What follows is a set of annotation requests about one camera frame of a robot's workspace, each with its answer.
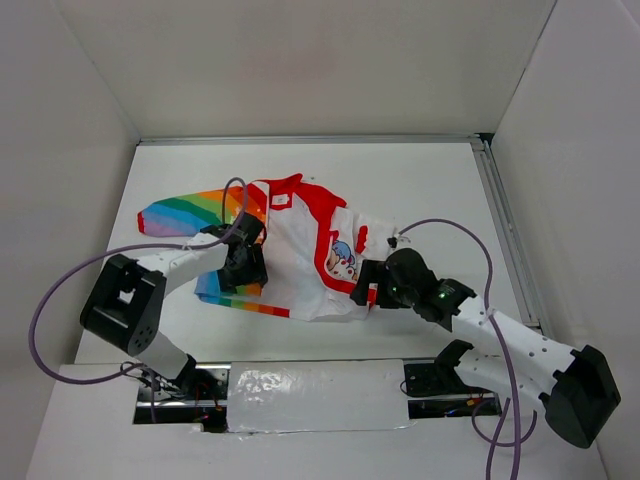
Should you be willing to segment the colourful rainbow children's jacket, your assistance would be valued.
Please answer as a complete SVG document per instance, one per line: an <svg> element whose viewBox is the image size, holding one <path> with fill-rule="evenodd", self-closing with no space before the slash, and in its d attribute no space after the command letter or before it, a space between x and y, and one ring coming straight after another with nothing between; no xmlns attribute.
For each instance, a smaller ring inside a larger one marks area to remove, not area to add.
<svg viewBox="0 0 640 480"><path fill-rule="evenodd" d="M302 174L158 200L138 213L138 230L156 238L192 237L234 221L242 208L265 224L258 241L267 283L231 288L220 273L209 272L196 281L200 301L304 321L368 315L376 289L369 289L362 306L349 296L363 262L387 258L396 228L349 209Z"/></svg>

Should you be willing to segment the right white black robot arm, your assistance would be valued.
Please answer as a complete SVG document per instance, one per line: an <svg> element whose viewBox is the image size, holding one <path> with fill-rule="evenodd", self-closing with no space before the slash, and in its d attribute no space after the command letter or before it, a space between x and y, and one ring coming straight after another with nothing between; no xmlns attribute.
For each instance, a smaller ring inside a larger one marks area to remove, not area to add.
<svg viewBox="0 0 640 480"><path fill-rule="evenodd" d="M352 300L377 287L381 308L409 308L454 336L438 356L436 379L448 392L491 390L543 416L564 441L586 449L620 404L606 357L586 345L556 342L487 306L471 288L439 279L409 248L362 264Z"/></svg>

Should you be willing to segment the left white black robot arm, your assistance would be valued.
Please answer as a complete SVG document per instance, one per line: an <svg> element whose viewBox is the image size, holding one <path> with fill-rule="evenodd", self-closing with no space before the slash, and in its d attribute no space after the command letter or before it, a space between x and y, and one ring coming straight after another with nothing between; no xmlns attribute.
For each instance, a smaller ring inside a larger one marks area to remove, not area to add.
<svg viewBox="0 0 640 480"><path fill-rule="evenodd" d="M207 226L177 249L137 259L110 257L81 311L80 323L103 341L151 368L163 389L184 399L217 380L160 332L165 298L177 288L213 273L221 289L235 292L268 281L260 235L264 223L250 214L232 225Z"/></svg>

